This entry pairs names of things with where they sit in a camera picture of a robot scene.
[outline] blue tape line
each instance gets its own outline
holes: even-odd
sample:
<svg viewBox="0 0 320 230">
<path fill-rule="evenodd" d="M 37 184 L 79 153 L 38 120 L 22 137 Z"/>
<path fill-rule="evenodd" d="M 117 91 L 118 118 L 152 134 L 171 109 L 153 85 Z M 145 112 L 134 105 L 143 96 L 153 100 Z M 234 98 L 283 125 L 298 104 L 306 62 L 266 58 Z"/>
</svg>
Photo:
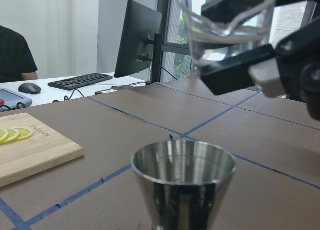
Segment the blue tape line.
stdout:
<svg viewBox="0 0 320 230">
<path fill-rule="evenodd" d="M 175 88 L 171 88 L 171 87 L 162 85 L 162 84 L 160 84 L 160 83 L 158 83 L 158 82 L 155 82 L 155 84 L 160 85 L 160 86 L 163 86 L 163 87 L 166 87 L 166 88 L 169 88 L 169 89 L 174 90 L 174 91 L 177 91 L 177 92 L 181 92 L 181 93 L 187 94 L 187 95 L 191 95 L 191 96 L 199 97 L 199 98 L 206 99 L 206 100 L 209 100 L 209 101 L 214 101 L 214 102 L 218 102 L 218 103 L 222 103 L 222 104 L 225 104 L 225 105 L 232 106 L 232 105 L 227 104 L 227 103 L 224 103 L 224 102 L 220 102 L 220 101 L 212 100 L 212 99 L 209 99 L 209 98 L 206 98 L 206 97 L 197 96 L 197 95 L 193 95 L 193 94 L 190 94 L 190 93 L 187 93 L 187 92 L 183 92 L 183 91 L 177 90 L 177 89 L 175 89 Z M 246 111 L 250 111 L 250 112 L 254 112 L 254 113 L 257 113 L 257 114 L 260 114 L 260 115 L 263 115 L 263 116 L 275 118 L 275 119 L 278 119 L 278 120 L 281 120 L 281 121 L 290 122 L 290 123 L 292 123 L 292 124 L 296 124 L 296 125 L 308 127 L 308 128 L 314 129 L 314 130 L 320 130 L 320 128 L 317 128 L 317 127 L 304 125 L 304 124 L 297 123 L 297 122 L 294 122 L 294 121 L 290 121 L 290 120 L 286 120 L 286 119 L 283 119 L 283 118 L 279 118 L 279 117 L 271 116 L 271 115 L 268 115 L 268 114 L 264 114 L 264 113 L 261 113 L 261 112 L 258 112 L 258 111 L 253 111 L 253 110 L 249 110 L 249 109 L 242 108 L 242 107 L 237 107 L 237 108 L 242 109 L 242 110 L 246 110 Z"/>
<path fill-rule="evenodd" d="M 235 104 L 234 106 L 231 106 L 230 108 L 226 109 L 225 111 L 222 111 L 221 113 L 219 113 L 219 114 L 217 114 L 216 116 L 210 118 L 209 120 L 205 121 L 204 123 L 200 124 L 199 126 L 194 127 L 194 128 L 191 129 L 190 131 L 187 131 L 186 133 L 184 133 L 184 134 L 181 136 L 181 138 L 182 138 L 182 137 L 185 137 L 185 136 L 187 136 L 187 135 L 189 135 L 189 134 L 191 134 L 191 133 L 194 132 L 194 131 L 197 131 L 199 128 L 207 125 L 208 123 L 212 122 L 213 120 L 217 119 L 218 117 L 221 117 L 221 116 L 224 115 L 225 113 L 227 113 L 227 112 L 229 112 L 230 110 L 236 108 L 238 105 L 240 105 L 240 104 L 242 104 L 243 102 L 251 99 L 252 97 L 256 96 L 257 94 L 259 94 L 259 92 L 257 92 L 257 93 L 255 93 L 255 94 L 249 96 L 248 98 L 244 99 L 243 101 L 240 101 L 239 103 Z"/>
<path fill-rule="evenodd" d="M 257 166 L 266 168 L 266 169 L 268 169 L 268 170 L 271 170 L 271 171 L 280 173 L 280 174 L 282 174 L 282 175 L 284 175 L 284 176 L 290 177 L 290 178 L 293 179 L 293 180 L 300 181 L 300 182 L 302 182 L 302 183 L 305 183 L 305 184 L 307 184 L 307 185 L 310 185 L 310 186 L 315 187 L 316 189 L 319 189 L 319 190 L 320 190 L 320 186 L 318 186 L 318 185 L 316 185 L 316 184 L 313 184 L 313 183 L 310 183 L 310 182 L 308 182 L 308 181 L 302 180 L 302 179 L 300 179 L 300 178 L 298 178 L 298 177 L 292 176 L 292 175 L 290 175 L 290 174 L 284 173 L 284 172 L 279 171 L 279 170 L 276 170 L 276 169 L 274 169 L 274 168 L 271 168 L 271 167 L 262 165 L 262 164 L 260 164 L 260 163 L 258 163 L 258 162 L 249 160 L 249 159 L 247 159 L 247 158 L 245 158 L 245 157 L 236 155 L 236 154 L 234 154 L 234 153 L 232 153 L 232 154 L 233 154 L 233 156 L 235 156 L 236 158 L 239 158 L 239 159 L 241 159 L 241 160 L 250 162 L 250 163 L 252 163 L 252 164 L 254 164 L 254 165 L 257 165 Z"/>
<path fill-rule="evenodd" d="M 1 198 L 0 198 L 0 210 L 12 221 L 16 229 L 19 230 L 31 230 L 30 227 L 21 219 L 21 217 L 15 213 Z"/>
<path fill-rule="evenodd" d="M 268 114 L 265 114 L 265 113 L 261 113 L 261 112 L 249 110 L 249 109 L 246 109 L 246 108 L 241 108 L 241 107 L 238 107 L 238 108 L 242 109 L 242 110 L 245 110 L 245 111 L 250 111 L 250 112 L 253 112 L 253 113 L 257 113 L 257 114 L 260 114 L 262 116 L 267 116 L 267 117 L 271 117 L 271 118 L 274 118 L 274 119 L 277 119 L 277 120 L 281 120 L 281 121 L 293 123 L 293 124 L 296 124 L 296 125 L 299 125 L 299 126 L 304 126 L 304 127 L 307 127 L 307 128 L 311 128 L 313 130 L 320 130 L 320 128 L 317 128 L 317 127 L 304 125 L 304 124 L 301 124 L 301 123 L 298 123 L 298 122 L 294 122 L 294 121 L 290 121 L 290 120 L 285 120 L 285 119 L 282 119 L 282 118 L 279 118 L 279 117 L 276 117 L 276 116 L 271 116 L 271 115 L 268 115 Z"/>
<path fill-rule="evenodd" d="M 171 88 L 171 87 L 169 87 L 169 86 L 165 86 L 165 85 L 163 85 L 163 84 L 160 84 L 159 82 L 155 82 L 155 84 L 160 85 L 160 86 L 163 86 L 163 87 L 166 87 L 166 88 L 168 88 L 168 89 L 170 89 L 170 90 L 174 90 L 174 91 L 177 91 L 177 92 L 184 93 L 184 94 L 189 95 L 189 96 L 195 96 L 195 97 L 202 98 L 202 99 L 205 99 L 205 100 L 209 100 L 209 101 L 221 103 L 221 104 L 224 104 L 224 105 L 232 106 L 232 104 L 228 104 L 228 103 L 225 103 L 225 102 L 222 102 L 222 101 L 217 101 L 217 100 L 209 99 L 209 98 L 207 98 L 207 97 L 198 96 L 198 95 L 190 94 L 190 93 L 188 93 L 188 92 L 180 91 L 180 90 L 177 90 L 177 89 L 175 89 L 175 88 Z"/>
<path fill-rule="evenodd" d="M 61 209 L 64 206 L 68 205 L 69 203 L 71 203 L 71 202 L 77 200 L 78 198 L 86 195 L 88 192 L 90 192 L 90 191 L 96 189 L 97 187 L 101 186 L 102 184 L 110 181 L 111 179 L 115 178 L 116 176 L 120 175 L 121 173 L 124 173 L 125 171 L 127 171 L 130 168 L 131 168 L 131 164 L 128 164 L 127 166 L 124 166 L 123 168 L 119 169 L 118 171 L 115 171 L 114 173 L 110 174 L 105 179 L 101 178 L 96 183 L 94 183 L 94 184 L 88 186 L 87 188 L 79 191 L 78 193 L 72 195 L 71 197 L 67 198 L 63 202 L 58 203 L 58 204 L 50 207 L 49 209 L 41 212 L 40 214 L 34 216 L 33 218 L 29 219 L 28 221 L 26 221 L 26 224 L 28 226 L 31 226 L 32 224 L 35 224 L 36 222 L 40 221 L 44 217 L 51 215 L 52 213 L 58 211 L 59 209 Z"/>
<path fill-rule="evenodd" d="M 119 112 L 121 112 L 121 113 L 124 113 L 124 114 L 126 114 L 126 115 L 128 115 L 128 116 L 131 116 L 131 117 L 135 118 L 135 119 L 139 119 L 139 120 L 141 120 L 141 121 L 143 121 L 143 122 L 145 122 L 145 123 L 148 123 L 148 124 L 150 124 L 150 125 L 153 125 L 153 126 L 156 126 L 156 127 L 159 127 L 159 128 L 165 129 L 165 130 L 168 130 L 169 132 L 172 132 L 172 133 L 174 133 L 174 134 L 177 134 L 177 135 L 180 135 L 180 136 L 181 136 L 181 133 L 180 133 L 180 132 L 177 132 L 177 131 L 174 131 L 174 130 L 172 130 L 172 129 L 169 129 L 169 128 L 165 127 L 165 126 L 161 126 L 161 125 L 158 125 L 158 124 L 155 124 L 155 123 L 146 121 L 145 119 L 143 119 L 143 118 L 141 118 L 141 117 L 138 117 L 138 116 L 136 116 L 136 115 L 134 115 L 134 114 L 128 113 L 128 112 L 123 111 L 123 110 L 120 110 L 120 109 L 118 109 L 118 108 L 116 108 L 116 107 L 113 107 L 113 106 L 111 106 L 111 105 L 108 105 L 108 104 L 106 104 L 106 103 L 103 103 L 103 102 L 101 102 L 101 101 L 98 101 L 98 100 L 96 100 L 96 99 L 93 99 L 93 98 L 91 98 L 91 97 L 89 97 L 89 96 L 87 96 L 86 98 L 88 98 L 88 99 L 90 99 L 90 100 L 92 100 L 92 101 L 94 101 L 94 102 L 97 102 L 97 103 L 99 103 L 99 104 L 101 104 L 101 105 L 107 106 L 107 107 L 109 107 L 109 108 L 111 108 L 111 109 L 113 109 L 113 110 L 116 110 L 116 111 L 119 111 Z"/>
<path fill-rule="evenodd" d="M 240 104 L 242 104 L 243 102 L 249 100 L 250 98 L 256 96 L 257 94 L 259 94 L 259 93 L 257 92 L 257 93 L 255 93 L 255 94 L 251 95 L 250 97 L 244 99 L 243 101 L 237 103 L 236 105 L 228 108 L 225 112 L 230 111 L 231 109 L 237 107 L 238 105 L 240 105 Z M 100 103 L 100 104 L 102 104 L 102 105 L 108 106 L 108 107 L 110 107 L 110 108 L 112 108 L 112 109 L 115 109 L 115 110 L 118 110 L 118 111 L 120 111 L 120 112 L 123 112 L 123 113 L 125 113 L 125 114 L 127 114 L 127 115 L 133 116 L 133 117 L 135 117 L 135 118 L 137 118 L 137 119 L 141 119 L 142 121 L 146 122 L 143 118 L 136 117 L 136 116 L 134 116 L 133 114 L 129 114 L 129 113 L 127 113 L 127 112 L 124 112 L 124 111 L 119 110 L 119 109 L 117 109 L 117 108 L 114 108 L 114 107 L 112 107 L 112 106 L 109 106 L 109 105 L 107 105 L 107 104 L 105 104 L 105 103 L 103 103 L 103 102 L 100 102 L 100 101 L 97 101 L 97 100 L 94 100 L 94 101 L 97 102 L 97 103 Z M 213 118 L 210 119 L 210 120 L 212 121 L 212 120 L 218 118 L 219 116 L 223 115 L 225 112 L 221 112 L 220 114 L 218 114 L 217 116 L 213 117 Z M 190 136 L 187 136 L 187 134 L 180 135 L 180 137 L 181 137 L 181 138 L 187 138 L 187 139 L 192 140 L 192 141 L 200 141 L 200 140 L 198 140 L 198 139 L 195 139 L 195 138 L 192 138 L 192 137 L 190 137 Z M 308 184 L 308 185 L 310 185 L 310 186 L 312 186 L 312 187 L 315 187 L 315 188 L 317 188 L 317 189 L 320 189 L 319 186 L 317 186 L 317 185 L 315 185 L 315 184 L 313 184 L 313 183 L 304 181 L 304 180 L 302 180 L 302 179 L 300 179 L 300 178 L 297 178 L 297 177 L 295 177 L 295 176 L 292 176 L 292 175 L 289 175 L 289 174 L 287 174 L 287 173 L 278 171 L 278 170 L 273 169 L 273 168 L 271 168 L 271 167 L 267 167 L 267 166 L 262 165 L 262 164 L 260 164 L 260 163 L 258 163 L 258 162 L 249 160 L 249 159 L 247 159 L 247 158 L 245 158 L 245 157 L 242 157 L 242 156 L 239 156 L 239 155 L 236 155 L 236 154 L 234 154 L 234 156 L 237 157 L 237 158 L 239 158 L 239 159 L 241 159 L 241 160 L 245 160 L 245 161 L 247 161 L 247 162 L 250 162 L 250 163 L 252 163 L 252 164 L 254 164 L 254 165 L 257 165 L 257 166 L 260 166 L 260 167 L 263 167 L 263 168 L 266 168 L 266 169 L 269 169 L 269 170 L 278 172 L 278 173 L 280 173 L 280 174 L 282 174 L 282 175 L 285 175 L 285 176 L 290 177 L 291 179 L 300 181 L 300 182 L 302 182 L 302 183 L 305 183 L 305 184 Z"/>
</svg>

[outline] robotic arm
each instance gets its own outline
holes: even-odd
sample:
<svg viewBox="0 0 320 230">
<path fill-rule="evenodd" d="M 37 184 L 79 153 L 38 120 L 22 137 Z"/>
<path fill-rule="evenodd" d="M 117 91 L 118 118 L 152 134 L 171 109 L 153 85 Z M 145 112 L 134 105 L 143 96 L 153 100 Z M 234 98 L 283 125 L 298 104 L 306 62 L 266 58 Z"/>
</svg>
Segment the robotic arm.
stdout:
<svg viewBox="0 0 320 230">
<path fill-rule="evenodd" d="M 301 1 L 306 0 L 276 0 L 275 5 Z M 235 2 L 237 7 L 226 14 L 224 9 Z M 205 4 L 201 14 L 214 21 L 219 21 L 218 17 L 228 21 L 243 7 L 241 0 L 218 0 L 216 4 Z M 253 85 L 268 97 L 290 94 L 303 100 L 310 116 L 320 120 L 320 18 L 282 39 L 275 49 L 263 45 L 202 67 L 200 78 L 215 95 Z"/>
</svg>

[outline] metal cup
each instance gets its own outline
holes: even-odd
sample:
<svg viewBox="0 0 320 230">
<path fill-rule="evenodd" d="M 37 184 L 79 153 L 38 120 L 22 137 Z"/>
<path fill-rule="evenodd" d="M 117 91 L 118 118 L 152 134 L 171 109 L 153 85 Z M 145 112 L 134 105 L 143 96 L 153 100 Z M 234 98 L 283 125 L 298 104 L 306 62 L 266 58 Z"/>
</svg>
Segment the metal cup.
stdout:
<svg viewBox="0 0 320 230">
<path fill-rule="evenodd" d="M 164 141 L 131 158 L 153 230 L 211 229 L 236 161 L 204 142 Z"/>
</svg>

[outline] white desk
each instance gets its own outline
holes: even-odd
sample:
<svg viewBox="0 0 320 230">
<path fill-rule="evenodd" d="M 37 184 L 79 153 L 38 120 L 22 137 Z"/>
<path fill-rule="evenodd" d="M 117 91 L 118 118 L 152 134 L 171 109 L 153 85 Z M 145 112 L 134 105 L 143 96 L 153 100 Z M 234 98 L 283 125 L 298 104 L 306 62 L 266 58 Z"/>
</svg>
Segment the white desk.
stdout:
<svg viewBox="0 0 320 230">
<path fill-rule="evenodd" d="M 73 90 L 67 91 L 62 90 L 54 87 L 48 86 L 48 82 L 62 80 L 66 78 L 70 78 L 72 76 L 68 77 L 56 77 L 56 78 L 46 78 L 46 79 L 38 79 L 38 80 L 30 80 L 30 81 L 15 81 L 15 82 L 6 82 L 6 83 L 0 83 L 0 88 L 7 88 L 9 90 L 18 92 L 21 95 L 27 96 L 32 99 L 32 105 L 41 105 L 46 103 L 51 103 L 53 100 L 63 101 L 64 96 L 70 97 Z M 93 85 L 88 85 L 84 87 L 78 88 L 78 90 L 84 95 L 84 96 L 92 96 L 95 94 L 96 91 L 102 91 L 105 89 L 110 88 L 112 85 L 128 85 L 136 82 L 142 82 L 143 80 L 137 79 L 130 76 L 120 77 L 120 78 L 112 78 L 107 81 L 102 81 L 99 83 L 95 83 Z M 32 82 L 37 84 L 41 87 L 41 92 L 38 94 L 28 94 L 28 93 L 22 93 L 18 91 L 19 85 L 21 85 L 24 82 Z M 144 86 L 144 84 L 137 84 L 134 86 Z M 82 97 L 82 95 L 75 91 L 72 95 L 71 99 Z"/>
</svg>

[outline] black keyboard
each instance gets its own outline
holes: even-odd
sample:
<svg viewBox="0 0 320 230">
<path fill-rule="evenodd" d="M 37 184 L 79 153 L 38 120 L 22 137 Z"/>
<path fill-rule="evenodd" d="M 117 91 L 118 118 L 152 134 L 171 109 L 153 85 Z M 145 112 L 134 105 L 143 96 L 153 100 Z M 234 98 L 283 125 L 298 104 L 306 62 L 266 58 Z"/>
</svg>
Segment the black keyboard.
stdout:
<svg viewBox="0 0 320 230">
<path fill-rule="evenodd" d="M 48 83 L 48 86 L 64 90 L 73 90 L 82 86 L 87 86 L 97 82 L 106 81 L 111 78 L 112 76 L 102 73 L 90 73 L 86 75 L 71 77 L 64 80 L 52 81 Z"/>
</svg>

